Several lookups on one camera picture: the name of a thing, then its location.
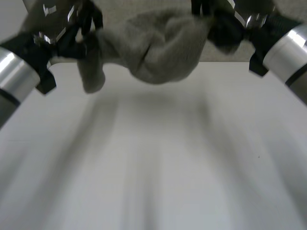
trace gray sock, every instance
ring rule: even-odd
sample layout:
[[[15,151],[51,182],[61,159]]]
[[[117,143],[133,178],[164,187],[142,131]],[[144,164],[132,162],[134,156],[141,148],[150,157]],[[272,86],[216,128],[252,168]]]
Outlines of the gray sock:
[[[212,21],[194,17],[189,10],[165,9],[94,32],[86,39],[98,41],[97,49],[78,61],[85,92],[103,87],[105,63],[122,65],[149,84],[186,78],[199,62]]]

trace robotic arm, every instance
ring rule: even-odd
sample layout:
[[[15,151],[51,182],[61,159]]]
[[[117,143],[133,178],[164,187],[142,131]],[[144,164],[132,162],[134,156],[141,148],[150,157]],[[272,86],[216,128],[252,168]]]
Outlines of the robotic arm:
[[[194,14],[214,14],[209,39],[221,50],[247,40],[255,47],[249,69],[272,71],[307,104],[307,24],[281,15],[272,0],[192,0]]]
[[[0,129],[30,92],[47,94],[56,87],[47,69],[53,57],[85,58],[93,44],[77,43],[79,29],[86,35],[92,20],[103,27],[102,14],[89,0],[39,0],[22,31],[0,44]]]

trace white tabletop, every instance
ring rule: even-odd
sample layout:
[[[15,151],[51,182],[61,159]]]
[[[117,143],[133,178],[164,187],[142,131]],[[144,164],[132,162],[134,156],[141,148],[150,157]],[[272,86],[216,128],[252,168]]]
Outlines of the white tabletop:
[[[105,67],[85,95],[75,64],[0,132],[2,230],[302,230],[307,109],[248,63],[200,63],[150,86]]]

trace silver metal cylinder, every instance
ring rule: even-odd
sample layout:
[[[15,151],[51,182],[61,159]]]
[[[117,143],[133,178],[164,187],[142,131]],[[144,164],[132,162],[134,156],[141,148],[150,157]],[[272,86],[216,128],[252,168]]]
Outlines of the silver metal cylinder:
[[[307,64],[307,25],[300,25],[282,37],[267,53],[263,65],[283,83]]]
[[[0,47],[0,89],[20,103],[40,83],[36,71],[20,57]]]

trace fabric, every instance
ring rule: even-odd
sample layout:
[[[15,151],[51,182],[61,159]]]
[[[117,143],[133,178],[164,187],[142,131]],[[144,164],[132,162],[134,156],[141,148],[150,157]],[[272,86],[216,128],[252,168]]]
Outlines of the fabric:
[[[186,78],[200,60],[212,21],[190,10],[165,9],[96,31],[86,39],[97,42],[97,49],[78,62],[84,90],[94,93],[103,87],[105,63],[122,65],[150,84]]]

